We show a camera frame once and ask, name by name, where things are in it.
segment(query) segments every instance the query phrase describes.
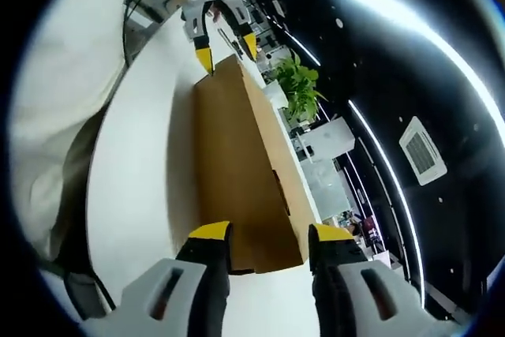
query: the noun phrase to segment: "white table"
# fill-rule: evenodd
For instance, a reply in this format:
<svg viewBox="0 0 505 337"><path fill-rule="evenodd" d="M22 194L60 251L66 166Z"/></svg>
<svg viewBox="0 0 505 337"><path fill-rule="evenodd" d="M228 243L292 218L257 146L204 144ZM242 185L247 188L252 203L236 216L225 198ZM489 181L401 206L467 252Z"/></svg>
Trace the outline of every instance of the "white table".
<svg viewBox="0 0 505 337"><path fill-rule="evenodd" d="M219 26L228 36L233 35L224 21ZM210 21L208 34L215 63L233 54ZM244 57L243 64L264 86L255 63ZM175 257L188 233L197 227L191 91L205 75L183 32L178 11L139 54L104 118L88 182L88 246L93 268L117 304L125 286L158 260ZM291 150L297 162L294 149ZM318 219L306 182L305 189ZM307 328L316 328L313 335L318 334L308 268L286 272L232 277L230 305L235 307L226 311L233 316L226 316L230 322L225 322L224 327L229 335L239 335L234 328L241 322L247 323L241 328L241 335L248 330L251 335L258 335L254 324L261 321L248 321L253 315L240 311L242 303L249 309L256 304L257 316L271 320L271 335L279 335L279 325L286 332L296 332L303 317L299 312L305 313ZM286 306L282 294L289 278L293 285L289 296L296 297L300 291L301 300L289 300L290 314L273 320L271 313ZM272 284L283 281L284 286ZM255 294L255 289L266 287L282 291L273 300L271 294L264 294L264 301L272 308L247 299Z"/></svg>

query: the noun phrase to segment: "white sleeve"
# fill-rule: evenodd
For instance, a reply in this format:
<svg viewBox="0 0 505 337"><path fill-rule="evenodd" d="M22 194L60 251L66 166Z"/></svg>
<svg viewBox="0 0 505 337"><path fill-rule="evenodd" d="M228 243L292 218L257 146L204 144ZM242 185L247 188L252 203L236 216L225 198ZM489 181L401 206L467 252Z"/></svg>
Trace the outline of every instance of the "white sleeve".
<svg viewBox="0 0 505 337"><path fill-rule="evenodd" d="M14 206L30 242L45 245L70 145L122 70L123 11L123 0L53 0L27 46L13 93L9 147Z"/></svg>

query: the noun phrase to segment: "ceiling air vent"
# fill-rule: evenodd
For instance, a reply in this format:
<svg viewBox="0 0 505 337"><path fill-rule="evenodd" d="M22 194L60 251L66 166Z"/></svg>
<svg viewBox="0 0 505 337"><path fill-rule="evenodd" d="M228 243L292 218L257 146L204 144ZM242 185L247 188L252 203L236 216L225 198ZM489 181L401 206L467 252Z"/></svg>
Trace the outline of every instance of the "ceiling air vent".
<svg viewBox="0 0 505 337"><path fill-rule="evenodd" d="M400 146L420 185L427 185L447 173L439 150L416 116L400 138Z"/></svg>

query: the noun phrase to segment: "potted plant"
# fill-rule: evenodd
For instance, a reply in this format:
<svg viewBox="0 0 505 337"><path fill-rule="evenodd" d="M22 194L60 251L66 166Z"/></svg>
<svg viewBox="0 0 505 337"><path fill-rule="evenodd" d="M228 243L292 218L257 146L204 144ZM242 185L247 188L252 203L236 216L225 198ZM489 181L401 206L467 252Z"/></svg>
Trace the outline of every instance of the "potted plant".
<svg viewBox="0 0 505 337"><path fill-rule="evenodd" d="M302 66L300 57L291 52L294 58L284 58L274 69L275 79L279 82L288 100L287 117L289 120L306 117L312 121L319 105L317 98L325 99L316 90L317 71Z"/></svg>

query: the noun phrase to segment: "black ceiling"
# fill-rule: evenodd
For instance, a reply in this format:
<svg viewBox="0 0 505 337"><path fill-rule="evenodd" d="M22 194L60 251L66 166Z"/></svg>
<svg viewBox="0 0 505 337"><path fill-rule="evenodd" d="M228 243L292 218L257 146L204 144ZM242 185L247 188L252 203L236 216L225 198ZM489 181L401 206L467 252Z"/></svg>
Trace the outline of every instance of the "black ceiling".
<svg viewBox="0 0 505 337"><path fill-rule="evenodd" d="M341 114L375 161L404 230L407 220L398 194L368 134L347 106L352 99L368 120L394 167L413 213L426 279L451 300L475 310L481 281L505 253L505 157L495 124L459 69L436 47L352 0L257 0L276 15L321 62L317 67L286 34L307 66L320 72L324 106ZM505 72L495 42L470 0L408 0L424 19L476 70L503 115ZM339 18L343 28L335 22ZM398 141L417 116L432 136L447 174L419 186ZM387 247L401 255L382 186L358 142L353 161L372 198ZM406 249L418 275L412 238Z"/></svg>

